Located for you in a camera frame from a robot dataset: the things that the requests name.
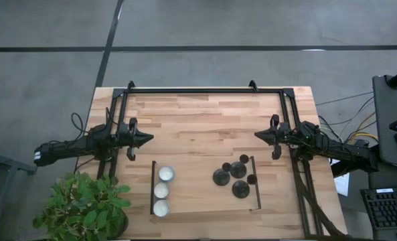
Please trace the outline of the white candle cup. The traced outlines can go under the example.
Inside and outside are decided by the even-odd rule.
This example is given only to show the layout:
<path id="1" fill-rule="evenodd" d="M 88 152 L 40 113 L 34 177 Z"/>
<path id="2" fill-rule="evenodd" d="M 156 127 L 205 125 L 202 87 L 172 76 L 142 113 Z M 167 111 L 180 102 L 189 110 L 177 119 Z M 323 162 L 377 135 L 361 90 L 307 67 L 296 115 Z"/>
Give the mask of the white candle cup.
<path id="1" fill-rule="evenodd" d="M 170 212 L 171 208 L 169 202 L 166 199 L 160 199 L 153 205 L 153 214 L 160 218 L 166 217 L 170 214 Z"/>
<path id="2" fill-rule="evenodd" d="M 175 172 L 170 166 L 162 166 L 159 170 L 159 178 L 161 181 L 170 182 L 175 177 Z"/>

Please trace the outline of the white patterned candle bowl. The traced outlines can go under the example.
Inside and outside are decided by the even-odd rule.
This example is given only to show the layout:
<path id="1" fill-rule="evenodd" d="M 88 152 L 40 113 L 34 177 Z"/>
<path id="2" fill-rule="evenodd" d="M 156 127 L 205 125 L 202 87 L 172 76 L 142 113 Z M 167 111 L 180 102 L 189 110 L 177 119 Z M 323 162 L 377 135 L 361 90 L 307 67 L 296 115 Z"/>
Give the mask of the white patterned candle bowl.
<path id="1" fill-rule="evenodd" d="M 165 199 L 169 195 L 169 186 L 165 182 L 159 182 L 154 187 L 154 195 L 159 199 Z"/>

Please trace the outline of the black keyboard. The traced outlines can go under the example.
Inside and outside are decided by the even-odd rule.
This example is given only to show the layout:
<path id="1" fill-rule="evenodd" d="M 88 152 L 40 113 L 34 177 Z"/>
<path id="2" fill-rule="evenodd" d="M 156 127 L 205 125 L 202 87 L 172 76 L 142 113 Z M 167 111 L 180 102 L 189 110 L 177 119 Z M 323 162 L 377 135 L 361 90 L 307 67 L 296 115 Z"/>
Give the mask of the black keyboard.
<path id="1" fill-rule="evenodd" d="M 361 189 L 368 217 L 374 230 L 397 230 L 397 187 Z"/>

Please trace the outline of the potted green plant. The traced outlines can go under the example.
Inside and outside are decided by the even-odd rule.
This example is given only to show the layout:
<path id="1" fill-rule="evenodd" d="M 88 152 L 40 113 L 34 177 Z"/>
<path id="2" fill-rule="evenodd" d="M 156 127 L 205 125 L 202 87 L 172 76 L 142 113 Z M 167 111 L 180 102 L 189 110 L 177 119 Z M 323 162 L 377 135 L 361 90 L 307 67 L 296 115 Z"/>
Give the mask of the potted green plant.
<path id="1" fill-rule="evenodd" d="M 34 228 L 44 228 L 49 241 L 108 241 L 120 237 L 129 225 L 124 212 L 131 206 L 122 194 L 130 187 L 103 175 L 93 179 L 88 173 L 67 173 L 52 186 L 52 195 Z"/>

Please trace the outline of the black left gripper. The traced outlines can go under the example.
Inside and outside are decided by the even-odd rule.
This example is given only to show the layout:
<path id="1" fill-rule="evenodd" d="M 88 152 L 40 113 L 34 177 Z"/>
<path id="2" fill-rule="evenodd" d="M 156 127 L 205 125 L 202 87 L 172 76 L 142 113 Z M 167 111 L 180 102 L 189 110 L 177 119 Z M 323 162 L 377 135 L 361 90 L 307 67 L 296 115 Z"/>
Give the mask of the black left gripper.
<path id="1" fill-rule="evenodd" d="M 131 143 L 130 133 L 134 137 Z M 116 131 L 117 146 L 124 147 L 128 145 L 127 157 L 130 161 L 134 161 L 136 159 L 135 149 L 138 149 L 152 139 L 152 134 L 143 133 L 138 129 L 138 120 L 136 118 L 130 118 L 129 125 L 125 123 L 119 124 Z"/>

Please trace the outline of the raised wooden shelf black legs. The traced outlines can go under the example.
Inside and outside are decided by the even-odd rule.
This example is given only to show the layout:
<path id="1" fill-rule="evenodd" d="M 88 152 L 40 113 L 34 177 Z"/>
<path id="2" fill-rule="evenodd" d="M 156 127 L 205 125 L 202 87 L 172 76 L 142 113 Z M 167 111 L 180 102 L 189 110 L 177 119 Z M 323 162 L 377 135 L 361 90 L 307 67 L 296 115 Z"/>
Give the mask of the raised wooden shelf black legs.
<path id="1" fill-rule="evenodd" d="M 244 199 L 239 199 L 232 193 L 232 185 L 235 181 L 244 180 L 250 174 L 255 174 L 254 161 L 246 164 L 247 174 L 236 179 L 230 174 L 230 182 L 225 186 L 214 183 L 212 176 L 215 170 L 220 169 L 224 160 L 198 160 L 198 161 L 153 161 L 151 164 L 151 207 L 160 200 L 154 195 L 154 187 L 161 181 L 159 170 L 162 166 L 170 166 L 175 172 L 172 181 L 166 182 L 169 186 L 169 195 L 165 198 L 170 205 L 171 212 L 167 216 L 175 214 L 210 213 L 210 212 L 235 212 L 237 210 L 254 211 L 261 208 L 260 194 L 257 184 L 250 185 L 250 194 Z"/>

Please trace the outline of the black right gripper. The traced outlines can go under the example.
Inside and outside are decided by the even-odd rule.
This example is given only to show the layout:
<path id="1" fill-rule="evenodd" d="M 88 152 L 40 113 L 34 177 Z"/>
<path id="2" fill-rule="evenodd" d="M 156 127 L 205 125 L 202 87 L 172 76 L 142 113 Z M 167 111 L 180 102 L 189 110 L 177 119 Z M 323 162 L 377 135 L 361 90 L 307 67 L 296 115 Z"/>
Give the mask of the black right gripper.
<path id="1" fill-rule="evenodd" d="M 273 151 L 271 153 L 272 159 L 277 160 L 281 156 L 281 146 L 278 144 L 276 134 L 279 125 L 279 115 L 274 114 L 270 119 L 270 127 L 267 130 L 255 132 L 256 137 L 264 141 L 268 146 L 273 146 Z M 294 136 L 293 131 L 290 129 L 288 123 L 280 124 L 280 142 L 286 145 L 299 146 L 300 142 Z"/>

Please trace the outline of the black metal table frame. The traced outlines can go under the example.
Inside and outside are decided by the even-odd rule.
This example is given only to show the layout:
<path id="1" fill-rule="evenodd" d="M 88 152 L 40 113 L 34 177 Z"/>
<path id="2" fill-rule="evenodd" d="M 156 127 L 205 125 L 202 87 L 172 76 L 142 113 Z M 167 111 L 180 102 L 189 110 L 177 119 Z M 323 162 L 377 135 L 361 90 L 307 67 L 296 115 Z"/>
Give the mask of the black metal table frame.
<path id="1" fill-rule="evenodd" d="M 126 117 L 138 119 L 141 131 L 154 136 L 139 148 L 136 160 L 121 151 L 116 176 L 130 187 L 127 208 L 130 239 L 298 238 L 322 234 L 297 185 L 312 186 L 310 169 L 299 170 L 283 147 L 275 161 L 271 148 L 255 132 L 267 129 L 270 117 L 294 127 L 300 123 L 296 90 L 291 88 L 132 88 L 125 95 Z M 249 211 L 175 214 L 150 213 L 153 161 L 254 161 L 261 208 Z"/>

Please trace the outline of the white paper sheet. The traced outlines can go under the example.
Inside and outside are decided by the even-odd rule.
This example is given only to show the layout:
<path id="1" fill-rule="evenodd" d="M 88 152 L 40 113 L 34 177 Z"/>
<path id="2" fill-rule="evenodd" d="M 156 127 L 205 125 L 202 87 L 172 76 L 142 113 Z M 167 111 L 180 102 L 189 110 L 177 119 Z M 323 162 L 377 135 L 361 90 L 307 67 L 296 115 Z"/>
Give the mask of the white paper sheet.
<path id="1" fill-rule="evenodd" d="M 347 197 L 349 191 L 349 173 L 335 177 L 334 182 L 337 193 Z"/>

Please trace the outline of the dark grey desk top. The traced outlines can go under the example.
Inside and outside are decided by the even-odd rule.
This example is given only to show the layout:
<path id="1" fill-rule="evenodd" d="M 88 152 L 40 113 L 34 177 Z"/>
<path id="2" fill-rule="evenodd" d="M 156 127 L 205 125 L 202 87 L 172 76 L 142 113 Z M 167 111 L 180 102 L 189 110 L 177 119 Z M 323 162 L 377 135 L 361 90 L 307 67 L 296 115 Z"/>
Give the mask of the dark grey desk top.
<path id="1" fill-rule="evenodd" d="M 384 76 L 372 78 L 376 110 L 380 158 L 386 163 L 397 166 L 397 144 L 389 125 L 397 121 L 397 89 L 389 87 Z"/>

